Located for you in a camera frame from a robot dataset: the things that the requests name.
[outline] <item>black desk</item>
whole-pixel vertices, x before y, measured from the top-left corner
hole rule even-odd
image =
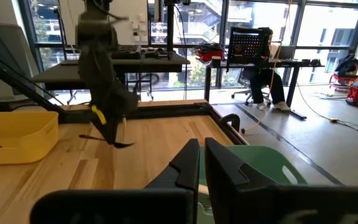
[[[172,54],[167,58],[112,59],[116,73],[137,72],[181,72],[182,65],[190,64],[184,57]],[[46,90],[84,90],[85,83],[80,80],[78,65],[58,64],[32,78],[33,82],[44,83]]]
[[[266,63],[263,67],[258,67],[258,68],[273,68],[274,67],[274,62],[269,62]],[[254,68],[256,67],[254,64],[230,64],[229,69],[230,68]],[[289,107],[291,107],[292,104],[292,99],[293,99],[293,95],[295,92],[295,87],[296,87],[296,82],[298,80],[298,75],[299,75],[299,69],[303,67],[303,68],[313,68],[313,67],[324,67],[324,66],[305,66],[302,65],[301,62],[277,62],[275,65],[275,68],[293,68],[293,73],[292,73],[292,78],[291,78],[291,82],[290,82],[290,88],[288,90],[288,95],[287,95],[287,105]],[[221,62],[221,65],[219,67],[213,67],[212,63],[209,63],[206,65],[206,70],[205,70],[205,86],[204,86],[204,99],[206,101],[209,101],[209,94],[211,91],[211,72],[212,72],[212,68],[222,68],[222,69],[226,69],[227,68],[227,64],[225,62]],[[291,113],[293,115],[295,115],[296,117],[298,117],[299,119],[306,119],[306,116],[303,116],[295,111],[291,111]]]

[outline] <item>keyboard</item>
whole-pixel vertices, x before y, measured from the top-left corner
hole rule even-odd
[[[140,45],[120,45],[117,52],[111,54],[112,59],[140,59]],[[78,60],[65,60],[60,65],[78,65]]]
[[[140,59],[140,45],[120,45],[117,52],[111,54],[113,59]]]

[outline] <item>desk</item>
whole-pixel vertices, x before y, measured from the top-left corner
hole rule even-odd
[[[146,102],[140,103],[140,107],[199,102],[204,100]],[[136,142],[126,149],[115,149],[104,141],[80,139],[79,134],[101,137],[90,124],[60,125],[59,132],[59,142],[41,161],[0,166],[1,224],[28,223],[33,204],[56,190],[141,189],[163,171],[191,138],[199,139],[201,145],[206,137],[223,145],[233,144],[209,116],[128,120],[125,133],[120,126],[117,135],[118,141]]]
[[[136,72],[181,72],[182,65],[190,64],[184,57],[172,54],[172,59],[112,59],[117,73]],[[58,64],[32,78],[33,82],[44,83],[46,90],[84,90],[85,83],[80,80],[78,65]]]
[[[255,68],[255,67],[256,66],[254,64],[247,64],[247,65],[230,64],[229,69],[230,68]],[[270,63],[266,63],[263,67],[258,67],[258,68],[273,68],[273,67],[274,67],[274,62],[270,62]],[[292,78],[291,78],[290,87],[289,87],[288,95],[287,95],[287,101],[286,101],[286,103],[289,107],[291,107],[291,104],[292,104],[292,99],[293,99],[293,95],[295,92],[296,82],[298,80],[299,69],[301,67],[313,68],[313,67],[323,67],[323,66],[304,66],[301,62],[277,62],[275,65],[275,68],[293,68]],[[212,68],[227,68],[227,64],[225,62],[221,62],[221,65],[218,67],[213,67],[212,63],[209,63],[206,65],[205,86],[204,86],[204,99],[206,101],[209,101],[209,94],[211,91]],[[300,119],[306,119],[305,116],[300,115],[294,111],[291,111],[291,113]]]

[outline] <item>white sneaker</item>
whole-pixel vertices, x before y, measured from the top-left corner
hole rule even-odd
[[[289,108],[288,105],[284,101],[274,104],[274,108],[276,108],[280,111],[291,111],[291,108]]]
[[[258,109],[265,111],[267,110],[267,106],[265,103],[258,103]]]

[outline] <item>concrete floor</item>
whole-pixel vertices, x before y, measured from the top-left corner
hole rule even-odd
[[[340,124],[330,123],[318,116],[302,100],[299,89],[293,99],[292,108],[307,115],[306,121],[269,109],[263,116],[255,106],[245,106],[244,95],[231,94],[238,90],[213,90],[210,103],[222,114],[238,114],[241,128],[249,129],[244,137],[250,144],[272,147],[281,152],[310,184],[358,185],[358,133]],[[328,86],[303,86],[305,101],[323,116],[358,124],[358,108],[349,106],[342,99],[346,94],[333,92]],[[203,98],[203,90],[188,91],[187,99]],[[327,97],[318,93],[334,93]],[[58,96],[67,100],[68,95]],[[72,104],[89,101],[89,94],[79,94]],[[149,100],[142,94],[144,101]],[[154,100],[182,100],[182,91],[154,92]]]

